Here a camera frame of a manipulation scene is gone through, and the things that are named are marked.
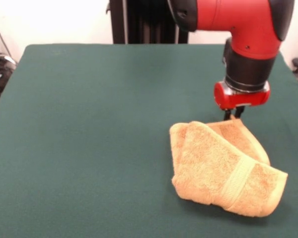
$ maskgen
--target orange towel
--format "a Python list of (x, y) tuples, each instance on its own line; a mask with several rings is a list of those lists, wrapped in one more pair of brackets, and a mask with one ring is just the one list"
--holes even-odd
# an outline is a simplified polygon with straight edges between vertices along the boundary
[[(235, 137), (227, 132), (233, 127), (239, 131)], [(250, 217), (276, 209), (288, 174), (269, 166), (264, 149), (245, 129), (240, 120), (171, 127), (172, 184), (182, 199)], [(241, 138), (255, 143), (240, 144)]]

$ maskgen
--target folded towel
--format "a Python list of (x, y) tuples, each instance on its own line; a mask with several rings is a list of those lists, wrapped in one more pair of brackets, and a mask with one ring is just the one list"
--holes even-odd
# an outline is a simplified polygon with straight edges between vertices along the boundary
[(253, 159), (270, 165), (268, 155), (256, 137), (247, 129), (241, 119), (225, 120), (207, 124), (217, 134)]
[(288, 174), (241, 152), (217, 128), (196, 121), (171, 127), (172, 184), (177, 194), (239, 215), (270, 215), (280, 202)]

